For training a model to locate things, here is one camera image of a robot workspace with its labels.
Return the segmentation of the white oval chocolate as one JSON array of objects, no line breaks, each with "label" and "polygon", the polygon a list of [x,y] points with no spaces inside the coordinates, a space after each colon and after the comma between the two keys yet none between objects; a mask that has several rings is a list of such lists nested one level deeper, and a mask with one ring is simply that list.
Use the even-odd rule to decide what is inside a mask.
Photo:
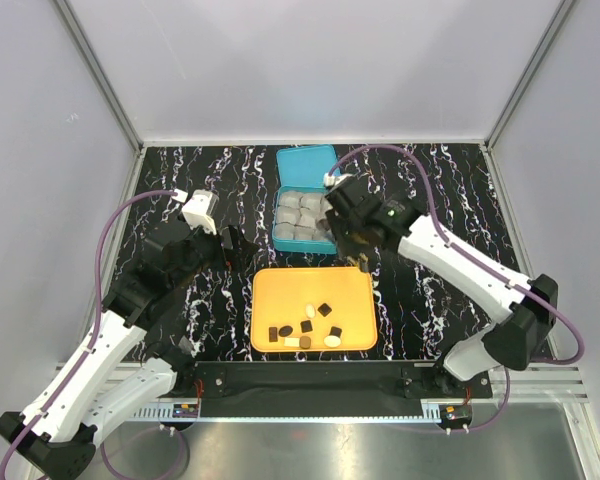
[{"label": "white oval chocolate", "polygon": [[305,307],[305,313],[306,313],[306,315],[307,315],[308,318],[314,318],[315,315],[316,315],[316,310],[315,310],[315,308],[311,304],[308,304]]}]

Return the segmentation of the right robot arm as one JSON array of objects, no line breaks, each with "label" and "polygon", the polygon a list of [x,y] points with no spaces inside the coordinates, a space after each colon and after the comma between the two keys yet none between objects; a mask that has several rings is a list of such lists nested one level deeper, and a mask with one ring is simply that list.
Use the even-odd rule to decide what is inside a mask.
[{"label": "right robot arm", "polygon": [[421,264],[473,300],[490,325],[445,349],[423,376],[427,389],[456,396],[476,375],[504,366],[523,371],[555,325],[557,283],[511,270],[446,228],[410,200],[383,201],[355,177],[326,175],[328,203],[322,230],[338,255],[366,268],[375,251]]}]

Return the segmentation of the dark square chocolate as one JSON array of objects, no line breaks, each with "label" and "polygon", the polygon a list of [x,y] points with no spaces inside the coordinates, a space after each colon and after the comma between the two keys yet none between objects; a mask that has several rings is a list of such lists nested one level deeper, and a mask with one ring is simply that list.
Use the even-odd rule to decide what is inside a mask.
[{"label": "dark square chocolate", "polygon": [[313,330],[312,322],[310,320],[302,321],[300,327],[303,333],[311,332]]},{"label": "dark square chocolate", "polygon": [[319,313],[320,313],[322,316],[327,316],[327,315],[329,315],[329,314],[331,313],[332,309],[331,309],[331,307],[330,307],[328,304],[326,304],[326,303],[323,303],[323,304],[321,304],[321,305],[318,307],[317,311],[318,311],[318,312],[319,312]]}]

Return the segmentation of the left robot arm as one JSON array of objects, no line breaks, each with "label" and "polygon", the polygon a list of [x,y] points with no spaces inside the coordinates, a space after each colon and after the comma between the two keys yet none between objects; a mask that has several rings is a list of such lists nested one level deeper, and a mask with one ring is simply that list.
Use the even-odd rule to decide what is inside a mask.
[{"label": "left robot arm", "polygon": [[19,453],[47,479],[76,479],[135,410],[155,397],[188,394],[196,372],[191,360],[171,346],[155,353],[122,385],[97,395],[197,275],[242,272],[257,250],[233,225],[218,233],[182,222],[157,227],[111,285],[89,332],[53,381],[22,411],[0,416],[7,453]]}]

